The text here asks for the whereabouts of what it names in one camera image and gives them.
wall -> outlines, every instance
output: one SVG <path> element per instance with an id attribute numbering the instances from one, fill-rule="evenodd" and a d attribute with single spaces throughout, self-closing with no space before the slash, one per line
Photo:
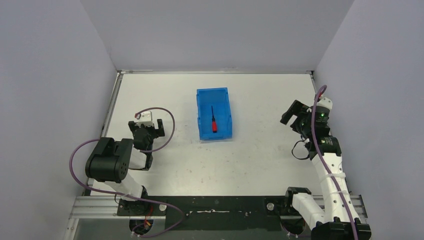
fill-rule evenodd
<path id="1" fill-rule="evenodd" d="M 422 239 L 424 1 L 356 0 L 319 63 L 373 239 Z"/>
<path id="2" fill-rule="evenodd" d="M 81 0 L 119 70 L 314 70 L 353 0 Z"/>
<path id="3" fill-rule="evenodd" d="M 0 32 L 0 238 L 62 239 L 116 70 L 77 0 L 2 1 Z"/>

blue tray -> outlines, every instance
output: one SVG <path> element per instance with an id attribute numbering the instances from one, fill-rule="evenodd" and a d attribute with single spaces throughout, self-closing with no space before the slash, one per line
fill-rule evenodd
<path id="1" fill-rule="evenodd" d="M 200 140 L 230 139 L 233 136 L 228 89 L 206 88 L 197 90 L 197 124 Z M 215 116 L 217 132 L 212 132 L 212 109 Z"/>

screwdriver handle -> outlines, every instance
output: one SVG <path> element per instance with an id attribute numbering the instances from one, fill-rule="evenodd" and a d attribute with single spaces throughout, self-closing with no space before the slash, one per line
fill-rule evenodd
<path id="1" fill-rule="evenodd" d="M 212 121 L 212 132 L 213 132 L 214 134 L 216 134 L 216 133 L 217 133 L 217 131 L 218 131 L 218 128 L 217 128 L 217 122 L 216 122 L 216 121 Z"/>

purple cable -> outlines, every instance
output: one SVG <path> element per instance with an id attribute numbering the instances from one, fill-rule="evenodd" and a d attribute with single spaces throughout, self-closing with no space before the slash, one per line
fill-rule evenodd
<path id="1" fill-rule="evenodd" d="M 315 99 L 313 102 L 313 107 L 312 107 L 312 120 L 311 120 L 311 128 L 312 128 L 312 139 L 313 139 L 313 144 L 315 145 L 316 148 L 316 152 L 319 156 L 319 159 L 321 160 L 322 165 L 324 165 L 325 170 L 327 170 L 328 174 L 332 174 L 329 166 L 327 166 L 326 161 L 324 160 L 323 155 L 321 154 L 321 151 L 318 147 L 318 141 L 317 141 L 317 136 L 315 134 L 315 112 L 317 111 L 317 104 L 318 104 L 318 98 L 320 98 L 320 95 L 322 95 L 327 89 L 327 85 L 323 85 L 318 92 L 315 95 Z M 339 195 L 341 198 L 341 201 L 343 202 L 343 204 L 346 206 L 346 212 L 347 215 L 349 216 L 349 220 L 350 220 L 350 225 L 352 226 L 352 231 L 353 231 L 353 238 L 354 240 L 358 240 L 358 233 L 357 233 L 357 228 L 355 226 L 355 222 L 354 222 L 354 218 L 352 216 L 351 213 L 351 209 L 348 205 L 348 203 L 346 202 L 345 196 L 343 195 L 343 193 L 341 192 L 342 189 L 340 188 L 339 183 L 337 182 L 336 178 L 334 176 L 331 177 L 332 181 L 334 182 L 335 187 L 337 188 L 337 191 L 339 191 Z"/>
<path id="2" fill-rule="evenodd" d="M 170 208 L 173 208 L 173 209 L 175 209 L 175 210 L 177 210 L 178 212 L 180 212 L 181 213 L 181 219 L 179 220 L 179 221 L 177 221 L 176 223 L 174 223 L 172 226 L 170 226 L 170 227 L 168 227 L 168 228 L 166 228 L 165 230 L 163 230 L 163 231 L 160 231 L 160 232 L 158 232 L 158 233 L 154 233 L 154 234 L 151 234 L 151 235 L 147 235 L 147 236 L 145 236 L 145 235 L 141 235 L 140 237 L 141 238 L 151 238 L 151 237 L 156 237 L 156 236 L 158 236 L 158 235 L 160 235 L 160 234 L 163 234 L 163 233 L 165 233 L 165 232 L 167 232 L 167 231 L 169 231 L 170 229 L 172 229 L 172 228 L 174 228 L 175 226 L 177 226 L 178 224 L 180 224 L 183 220 L 184 220 L 184 218 L 185 218 L 185 215 L 184 215 L 184 212 L 181 210 L 181 209 L 179 209 L 178 207 L 176 207 L 176 206 L 174 206 L 174 205 L 172 205 L 172 204 L 169 204 L 169 203 L 166 203 L 166 202 L 161 202 L 161 201 L 155 201 L 155 200 L 150 200 L 150 199 L 144 199 L 144 198 L 139 198 L 139 197 L 135 197 L 135 196 L 131 196 L 131 195 L 126 195 L 126 194 L 124 194 L 124 193 L 122 193 L 122 192 L 115 192 L 115 191 L 106 191 L 106 190 L 100 190 L 100 189 L 96 189 L 96 188 L 93 188 L 93 187 L 90 187 L 90 186 L 87 186 L 86 184 L 84 184 L 84 183 L 82 183 L 78 178 L 77 178 L 77 176 L 75 176 L 75 173 L 74 173 L 74 168 L 72 167 L 72 161 L 74 160 L 74 156 L 75 156 L 75 153 L 78 151 L 78 149 L 80 149 L 82 146 L 84 146 L 84 145 L 87 145 L 87 144 L 89 144 L 89 143 L 92 143 L 92 142 L 96 142 L 96 141 L 98 141 L 99 139 L 92 139 L 92 140 L 88 140 L 88 141 L 86 141 L 86 142 L 83 142 L 83 143 L 81 143 L 79 146 L 77 146 L 76 148 L 75 148 L 75 150 L 72 152 L 72 154 L 70 155 L 70 158 L 69 158 L 69 171 L 70 171 L 70 174 L 72 175 L 72 178 L 75 180 L 75 182 L 76 183 L 78 183 L 79 185 L 81 185 L 82 187 L 84 187 L 85 189 L 88 189 L 88 190 L 91 190 L 91 191 L 94 191 L 94 192 L 98 192 L 98 193 L 104 193 L 104 194 L 112 194 L 112 195 L 120 195 L 120 196 L 125 196 L 126 198 L 130 198 L 130 199 L 134 199 L 134 200 L 139 200 L 139 201 L 144 201 L 144 202 L 147 202 L 147 203 L 152 203 L 152 204 L 162 204 L 162 205 L 166 205 L 166 206 L 168 206 L 168 207 L 170 207 Z"/>
<path id="3" fill-rule="evenodd" d="M 174 118 L 174 115 L 172 115 L 172 113 L 168 109 L 166 109 L 166 108 L 158 107 L 158 106 L 149 107 L 149 108 L 146 108 L 144 110 L 141 110 L 141 111 L 137 112 L 135 115 L 137 116 L 138 114 L 141 114 L 142 112 L 146 112 L 146 111 L 150 111 L 150 110 L 155 110 L 155 109 L 157 109 L 157 110 L 163 110 L 163 111 L 169 113 L 169 115 L 172 118 L 172 132 L 171 132 L 171 136 L 169 136 L 168 141 L 166 141 L 162 146 L 160 146 L 160 147 L 158 147 L 156 149 L 153 149 L 153 150 L 139 150 L 140 152 L 145 153 L 145 154 L 153 153 L 153 152 L 156 152 L 156 151 L 159 151 L 159 150 L 163 149 L 171 141 L 171 139 L 172 139 L 172 137 L 174 135 L 174 132 L 175 132 L 175 118 Z"/>

